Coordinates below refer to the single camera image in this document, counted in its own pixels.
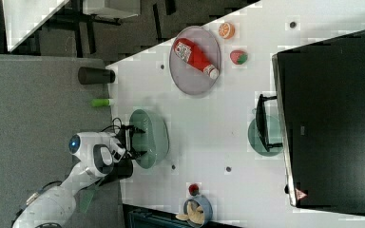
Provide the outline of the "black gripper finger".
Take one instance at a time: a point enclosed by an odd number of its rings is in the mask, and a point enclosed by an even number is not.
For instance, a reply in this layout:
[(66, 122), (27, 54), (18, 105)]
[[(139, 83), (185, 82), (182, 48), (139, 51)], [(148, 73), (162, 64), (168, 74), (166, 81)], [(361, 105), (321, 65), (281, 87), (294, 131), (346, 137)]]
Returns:
[(143, 131), (141, 128), (134, 125), (131, 125), (129, 129), (131, 129), (133, 133), (145, 133), (145, 131)]
[(129, 154), (130, 154), (130, 158), (132, 160), (137, 160), (141, 156), (143, 156), (144, 154), (146, 154), (146, 151), (135, 151), (135, 150), (133, 150), (133, 151), (130, 151)]

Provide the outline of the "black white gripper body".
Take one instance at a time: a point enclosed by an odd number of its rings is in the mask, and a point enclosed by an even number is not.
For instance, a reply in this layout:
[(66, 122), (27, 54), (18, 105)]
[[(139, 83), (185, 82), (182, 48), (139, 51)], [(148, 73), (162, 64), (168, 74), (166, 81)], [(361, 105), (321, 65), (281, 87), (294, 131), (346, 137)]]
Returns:
[(119, 131), (116, 133), (118, 151), (115, 154), (115, 159), (120, 161), (122, 159), (132, 158), (132, 145), (131, 137), (133, 136), (133, 126), (122, 124), (119, 127)]

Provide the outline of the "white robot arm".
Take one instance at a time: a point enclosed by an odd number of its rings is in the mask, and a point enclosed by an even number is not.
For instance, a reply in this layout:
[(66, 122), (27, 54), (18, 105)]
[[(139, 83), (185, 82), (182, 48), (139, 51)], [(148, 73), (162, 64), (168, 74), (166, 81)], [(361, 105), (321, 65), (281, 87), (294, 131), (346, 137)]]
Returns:
[(31, 195), (11, 228), (62, 228), (75, 211), (76, 194), (108, 176), (114, 165), (126, 156), (139, 156), (140, 152), (132, 147), (132, 137), (144, 133), (136, 126), (122, 125), (117, 133), (75, 134), (68, 148), (78, 162), (70, 174), (59, 185), (42, 188)]

